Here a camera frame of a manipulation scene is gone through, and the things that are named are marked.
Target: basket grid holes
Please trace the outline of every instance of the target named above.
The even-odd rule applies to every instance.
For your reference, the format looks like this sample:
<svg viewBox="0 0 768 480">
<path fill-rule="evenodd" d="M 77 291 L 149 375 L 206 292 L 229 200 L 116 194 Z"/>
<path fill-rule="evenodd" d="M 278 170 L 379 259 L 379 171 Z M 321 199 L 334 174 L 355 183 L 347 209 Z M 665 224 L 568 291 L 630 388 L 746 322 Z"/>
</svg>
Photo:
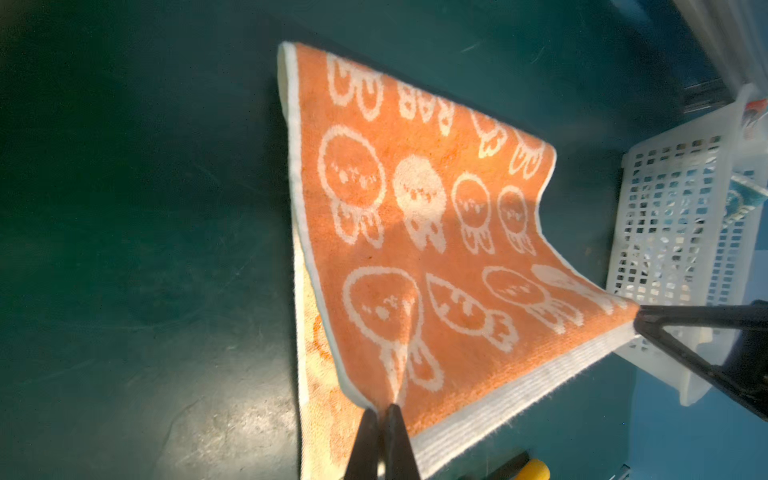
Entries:
<svg viewBox="0 0 768 480">
<path fill-rule="evenodd" d="M 736 173 L 755 179 L 754 170 L 737 171 Z M 741 234 L 744 222 L 734 222 L 723 228 L 717 242 L 715 263 L 712 269 L 709 289 L 707 290 L 707 305 L 727 305 L 730 300 L 731 282 L 741 248 Z"/>
<path fill-rule="evenodd" d="M 690 302 L 720 141 L 717 135 L 635 155 L 614 293 L 650 304 Z M 692 156 L 698 164 L 686 162 Z"/>
</svg>

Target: orange towel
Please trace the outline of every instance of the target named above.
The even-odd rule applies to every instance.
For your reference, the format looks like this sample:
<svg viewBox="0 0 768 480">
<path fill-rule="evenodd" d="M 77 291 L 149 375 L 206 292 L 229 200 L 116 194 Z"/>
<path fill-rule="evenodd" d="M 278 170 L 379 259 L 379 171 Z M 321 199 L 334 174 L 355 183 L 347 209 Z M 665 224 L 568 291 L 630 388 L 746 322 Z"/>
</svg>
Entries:
<svg viewBox="0 0 768 480">
<path fill-rule="evenodd" d="M 301 479 L 342 478 L 363 410 L 341 391 L 304 255 L 293 235 Z"/>
<path fill-rule="evenodd" d="M 551 145 L 304 45 L 281 46 L 280 97 L 301 250 L 355 404 L 397 402 L 413 437 L 566 354 L 583 369 L 631 338 L 638 306 L 541 234 Z M 522 408 L 578 371 L 561 369 Z"/>
</svg>

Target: yellow object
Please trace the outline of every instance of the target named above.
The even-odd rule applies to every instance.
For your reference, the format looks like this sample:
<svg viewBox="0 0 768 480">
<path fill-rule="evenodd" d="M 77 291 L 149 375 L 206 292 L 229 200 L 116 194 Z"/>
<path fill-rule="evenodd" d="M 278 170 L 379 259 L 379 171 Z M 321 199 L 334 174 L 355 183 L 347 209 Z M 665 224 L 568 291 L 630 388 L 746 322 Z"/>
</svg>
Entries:
<svg viewBox="0 0 768 480">
<path fill-rule="evenodd" d="M 549 467 L 534 458 L 518 473 L 515 480 L 549 480 Z"/>
</svg>

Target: green tabletop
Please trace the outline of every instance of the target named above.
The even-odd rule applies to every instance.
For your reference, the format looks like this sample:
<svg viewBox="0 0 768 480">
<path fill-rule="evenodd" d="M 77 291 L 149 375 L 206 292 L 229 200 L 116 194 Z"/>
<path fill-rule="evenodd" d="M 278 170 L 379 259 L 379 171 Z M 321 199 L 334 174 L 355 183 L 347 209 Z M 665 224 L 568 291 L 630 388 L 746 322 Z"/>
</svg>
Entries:
<svg viewBox="0 0 768 480">
<path fill-rule="evenodd" d="M 298 476 L 280 41 L 551 142 L 544 232 L 600 284 L 620 155 L 680 120 L 607 0 L 7 3 L 2 478 Z M 609 478 L 633 374 L 606 359 L 439 476 L 531 448 L 558 478 Z"/>
</svg>

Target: white plastic basket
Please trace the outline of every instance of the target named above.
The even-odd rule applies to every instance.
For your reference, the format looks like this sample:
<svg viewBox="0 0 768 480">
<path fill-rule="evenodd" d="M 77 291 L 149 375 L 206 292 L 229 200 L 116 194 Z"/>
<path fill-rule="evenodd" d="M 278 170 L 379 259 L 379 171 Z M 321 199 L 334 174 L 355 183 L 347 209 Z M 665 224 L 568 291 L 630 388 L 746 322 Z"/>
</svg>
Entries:
<svg viewBox="0 0 768 480">
<path fill-rule="evenodd" d="M 744 107 L 757 95 L 747 85 L 732 104 L 640 142 L 624 156 L 609 291 L 646 305 L 741 303 L 761 209 L 728 228 L 723 212 L 732 172 L 762 185 L 768 180 L 768 136 L 758 129 L 747 141 L 741 128 Z M 736 340 L 733 330 L 671 332 L 715 364 Z M 616 353 L 678 389 L 685 406 L 710 388 L 644 339 Z"/>
</svg>

